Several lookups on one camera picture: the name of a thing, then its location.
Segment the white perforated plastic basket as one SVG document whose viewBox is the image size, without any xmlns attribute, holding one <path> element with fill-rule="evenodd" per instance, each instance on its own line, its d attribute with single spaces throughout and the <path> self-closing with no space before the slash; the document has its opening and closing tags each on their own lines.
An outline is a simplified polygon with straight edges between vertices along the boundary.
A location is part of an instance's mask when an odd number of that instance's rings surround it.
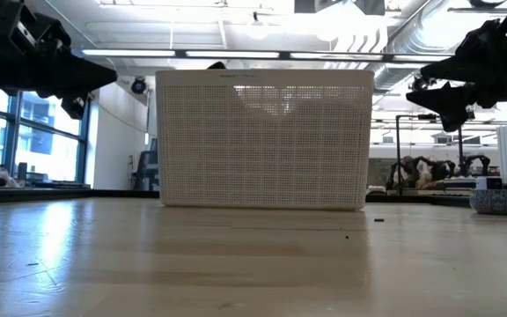
<svg viewBox="0 0 507 317">
<path fill-rule="evenodd" d="M 360 210 L 370 158 L 368 70 L 161 70 L 167 206 Z"/>
</svg>

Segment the small white box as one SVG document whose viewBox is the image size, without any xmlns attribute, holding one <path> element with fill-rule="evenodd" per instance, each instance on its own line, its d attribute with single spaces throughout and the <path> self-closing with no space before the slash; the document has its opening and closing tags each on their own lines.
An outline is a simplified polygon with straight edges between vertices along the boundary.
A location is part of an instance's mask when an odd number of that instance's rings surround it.
<svg viewBox="0 0 507 317">
<path fill-rule="evenodd" d="M 478 190 L 502 189 L 503 180 L 496 176 L 479 176 L 475 179 L 475 188 Z"/>
</svg>

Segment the black aluminium table frame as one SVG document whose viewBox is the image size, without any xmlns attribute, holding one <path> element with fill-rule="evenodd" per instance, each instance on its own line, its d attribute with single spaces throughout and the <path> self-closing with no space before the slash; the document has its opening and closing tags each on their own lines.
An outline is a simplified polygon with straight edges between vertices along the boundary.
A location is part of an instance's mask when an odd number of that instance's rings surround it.
<svg viewBox="0 0 507 317">
<path fill-rule="evenodd" d="M 0 203 L 72 200 L 82 198 L 144 198 L 159 199 L 155 191 L 109 189 L 24 189 L 0 188 Z M 467 196 L 455 195 L 370 195 L 367 203 L 427 203 L 440 206 L 469 208 Z"/>
</svg>

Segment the black distant stand frame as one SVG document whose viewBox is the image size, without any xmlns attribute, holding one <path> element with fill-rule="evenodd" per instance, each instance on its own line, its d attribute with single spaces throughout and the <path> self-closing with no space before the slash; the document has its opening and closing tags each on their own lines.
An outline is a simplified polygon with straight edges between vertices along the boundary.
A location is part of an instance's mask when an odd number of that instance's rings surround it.
<svg viewBox="0 0 507 317">
<path fill-rule="evenodd" d="M 398 114 L 395 116 L 395 130 L 396 130 L 396 166 L 398 173 L 398 189 L 397 195 L 402 195 L 403 193 L 403 185 L 402 185 L 402 175 L 401 175 L 401 155 L 400 155 L 400 120 L 402 118 L 408 119 L 417 119 L 418 121 L 428 121 L 436 123 L 438 116 L 436 114 Z M 458 129 L 458 145 L 459 145 L 459 167 L 463 169 L 465 166 L 465 156 L 463 152 L 463 142 L 462 142 L 462 129 Z"/>
</svg>

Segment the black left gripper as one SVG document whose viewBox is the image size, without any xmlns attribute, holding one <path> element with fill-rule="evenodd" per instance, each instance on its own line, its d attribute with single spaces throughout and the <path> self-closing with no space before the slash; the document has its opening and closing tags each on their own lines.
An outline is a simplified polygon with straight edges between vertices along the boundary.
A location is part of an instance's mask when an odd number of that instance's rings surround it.
<svg viewBox="0 0 507 317">
<path fill-rule="evenodd" d="M 71 54 L 70 44 L 58 19 L 29 9 L 24 0 L 0 0 L 0 89 L 65 96 L 62 109 L 81 121 L 88 103 L 83 93 L 115 82 L 118 74 Z"/>
</svg>

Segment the long ceiling light rail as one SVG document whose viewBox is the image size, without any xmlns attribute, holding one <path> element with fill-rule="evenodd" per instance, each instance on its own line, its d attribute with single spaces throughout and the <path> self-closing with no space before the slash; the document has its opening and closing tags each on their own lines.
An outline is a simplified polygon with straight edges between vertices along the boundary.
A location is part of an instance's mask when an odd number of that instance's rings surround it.
<svg viewBox="0 0 507 317">
<path fill-rule="evenodd" d="M 447 54 L 393 54 L 368 52 L 305 52 L 260 50 L 198 49 L 82 49 L 86 56 L 108 58 L 179 58 L 179 59 L 245 59 L 277 61 L 369 62 L 369 63 L 434 63 L 452 57 Z"/>
</svg>

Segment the black ceiling rail fixture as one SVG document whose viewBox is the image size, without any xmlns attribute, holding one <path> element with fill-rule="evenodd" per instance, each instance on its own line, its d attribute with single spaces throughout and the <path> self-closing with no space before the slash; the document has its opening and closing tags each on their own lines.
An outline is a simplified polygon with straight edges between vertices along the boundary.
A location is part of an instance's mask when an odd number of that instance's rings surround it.
<svg viewBox="0 0 507 317">
<path fill-rule="evenodd" d="M 467 0 L 468 7 L 449 7 L 447 12 L 507 14 L 507 0 Z"/>
</svg>

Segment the small patterned round bowl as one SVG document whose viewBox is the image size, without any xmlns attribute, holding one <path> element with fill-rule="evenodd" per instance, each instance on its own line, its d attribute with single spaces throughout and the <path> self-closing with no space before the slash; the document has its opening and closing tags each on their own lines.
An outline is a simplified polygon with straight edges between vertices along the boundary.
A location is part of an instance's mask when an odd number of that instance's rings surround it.
<svg viewBox="0 0 507 317">
<path fill-rule="evenodd" d="M 475 189 L 469 203 L 479 214 L 507 216 L 507 189 Z"/>
</svg>

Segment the black office chair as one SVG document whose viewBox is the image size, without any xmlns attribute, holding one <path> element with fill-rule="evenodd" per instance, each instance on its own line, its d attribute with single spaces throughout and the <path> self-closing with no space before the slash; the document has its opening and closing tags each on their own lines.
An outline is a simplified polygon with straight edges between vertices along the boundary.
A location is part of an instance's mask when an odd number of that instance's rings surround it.
<svg viewBox="0 0 507 317">
<path fill-rule="evenodd" d="M 150 149 L 141 152 L 136 170 L 132 173 L 133 189 L 159 191 L 158 173 L 158 142 L 152 138 Z"/>
</svg>

